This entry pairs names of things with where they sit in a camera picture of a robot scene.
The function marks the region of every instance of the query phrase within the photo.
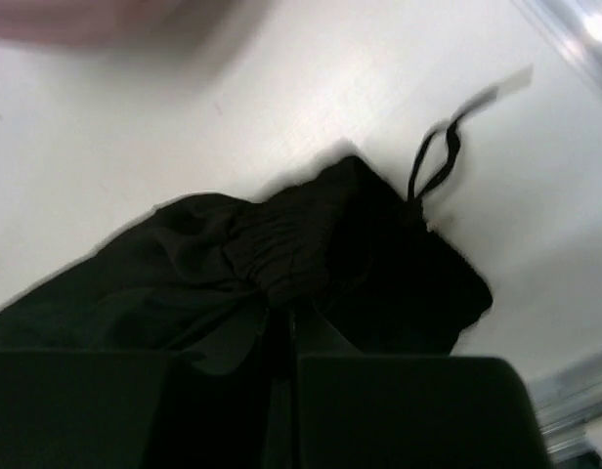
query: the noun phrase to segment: black strap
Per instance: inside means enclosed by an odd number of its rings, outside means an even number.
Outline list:
[[[461,112],[453,119],[453,121],[446,126],[444,124],[438,124],[431,128],[427,135],[420,144],[420,148],[416,154],[416,159],[414,160],[413,167],[411,169],[411,174],[409,176],[408,182],[408,200],[422,200],[422,198],[427,195],[429,192],[434,191],[441,185],[447,177],[451,174],[453,168],[455,167],[455,163],[457,162],[457,156],[459,155],[459,150],[461,149],[461,135],[459,132],[459,122],[463,119],[470,111],[468,109],[464,112]],[[422,190],[416,194],[416,178],[418,177],[418,172],[420,171],[420,167],[422,166],[423,161],[425,160],[425,156],[427,155],[427,151],[431,146],[431,143],[434,141],[436,137],[445,134],[445,140],[447,143],[447,161],[445,164],[436,171],[429,181],[425,184]]]

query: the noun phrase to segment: pink cloth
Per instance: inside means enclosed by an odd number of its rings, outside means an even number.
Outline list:
[[[152,23],[182,0],[0,0],[0,38],[106,43]]]

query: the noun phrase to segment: black garment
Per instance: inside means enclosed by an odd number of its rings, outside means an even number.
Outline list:
[[[203,344],[231,319],[261,311],[243,323],[250,338],[268,307],[277,315],[311,300],[364,352],[448,353],[492,303],[422,216],[422,197],[454,165],[460,118],[425,139],[408,201],[348,156],[263,203],[198,194],[159,209],[1,312],[0,348],[197,350],[213,359],[225,337]],[[448,162],[416,195],[417,170],[442,133]]]

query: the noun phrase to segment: black fabric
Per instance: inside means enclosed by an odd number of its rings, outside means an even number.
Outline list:
[[[422,213],[423,197],[455,165],[464,115],[423,141],[407,201],[347,156],[262,203],[197,194],[157,210],[1,312],[0,348],[207,356],[225,332],[197,344],[233,316],[262,311],[243,319],[257,330],[267,307],[276,316],[310,300],[362,351],[448,353],[492,303],[485,282],[428,231]],[[443,133],[447,163],[416,194],[418,169]],[[246,337],[243,344],[250,349]]]

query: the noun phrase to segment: pink object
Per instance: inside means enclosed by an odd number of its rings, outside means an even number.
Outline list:
[[[0,0],[0,38],[100,44],[164,18],[182,0]]]

